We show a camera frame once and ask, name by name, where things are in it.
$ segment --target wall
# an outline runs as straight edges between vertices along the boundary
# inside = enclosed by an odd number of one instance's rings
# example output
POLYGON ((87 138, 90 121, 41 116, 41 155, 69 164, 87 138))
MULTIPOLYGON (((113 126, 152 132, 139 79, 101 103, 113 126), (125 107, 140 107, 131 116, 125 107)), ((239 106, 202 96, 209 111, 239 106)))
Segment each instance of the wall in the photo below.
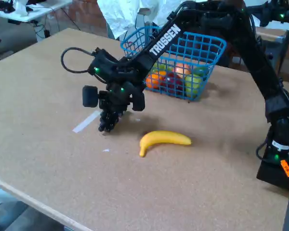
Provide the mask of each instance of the wall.
MULTIPOLYGON (((65 11, 78 25, 93 27, 97 31, 106 32, 106 20, 97 4, 97 0, 73 0, 65 11)), ((59 21, 68 21, 63 11, 57 11, 59 21)))

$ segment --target yellow banana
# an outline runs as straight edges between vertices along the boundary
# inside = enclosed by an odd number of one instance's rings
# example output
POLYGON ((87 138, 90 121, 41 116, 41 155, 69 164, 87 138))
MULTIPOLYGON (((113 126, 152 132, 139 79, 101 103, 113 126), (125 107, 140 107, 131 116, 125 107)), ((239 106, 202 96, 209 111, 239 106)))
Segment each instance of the yellow banana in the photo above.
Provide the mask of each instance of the yellow banana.
POLYGON ((192 144, 192 141, 187 136, 173 131, 151 131, 140 140, 140 157, 145 157, 147 148, 156 143, 190 145, 192 144))

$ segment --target blue basket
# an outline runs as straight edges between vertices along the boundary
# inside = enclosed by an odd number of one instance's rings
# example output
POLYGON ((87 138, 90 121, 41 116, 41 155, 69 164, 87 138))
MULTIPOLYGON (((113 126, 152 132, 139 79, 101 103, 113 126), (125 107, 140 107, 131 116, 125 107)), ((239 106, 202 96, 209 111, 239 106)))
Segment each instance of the blue basket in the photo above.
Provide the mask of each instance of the blue basket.
MULTIPOLYGON (((121 48, 126 56, 133 56, 159 31, 155 26, 141 27, 122 41, 121 48)), ((218 37, 184 32, 154 64, 145 80, 146 89, 196 100, 226 45, 226 41, 218 37)))

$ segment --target robotic arm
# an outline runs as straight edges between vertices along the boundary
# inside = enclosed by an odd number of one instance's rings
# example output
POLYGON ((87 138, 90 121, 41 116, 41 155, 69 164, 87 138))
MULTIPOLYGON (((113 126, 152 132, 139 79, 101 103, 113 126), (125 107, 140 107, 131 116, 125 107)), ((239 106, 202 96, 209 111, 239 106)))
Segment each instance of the robotic arm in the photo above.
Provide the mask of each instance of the robotic arm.
POLYGON ((158 58, 191 27, 219 30, 241 55, 265 101, 265 116, 271 123, 264 143, 257 149, 262 160, 257 178, 289 189, 289 93, 283 88, 250 26, 248 10, 231 0, 196 3, 186 1, 168 16, 159 33, 136 55, 117 60, 97 48, 87 72, 106 84, 106 91, 85 86, 83 105, 99 107, 100 131, 110 131, 132 103, 133 110, 145 107, 144 80, 158 58), (258 151, 266 146, 263 157, 258 151))

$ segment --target white fabric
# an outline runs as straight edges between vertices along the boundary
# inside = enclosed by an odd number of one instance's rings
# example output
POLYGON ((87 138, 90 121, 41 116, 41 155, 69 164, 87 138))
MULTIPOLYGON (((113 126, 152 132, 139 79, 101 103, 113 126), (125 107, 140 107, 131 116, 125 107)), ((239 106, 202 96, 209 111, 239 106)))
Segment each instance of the white fabric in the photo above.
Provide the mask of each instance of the white fabric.
MULTIPOLYGON (((136 16, 140 8, 149 8, 151 15, 146 17, 146 21, 154 22, 163 26, 168 15, 177 9, 185 0, 97 0, 97 3, 115 36, 119 37, 135 25, 136 16)), ((261 5, 266 0, 244 0, 247 6, 261 5)), ((289 23, 270 22, 268 28, 289 30, 289 23)))

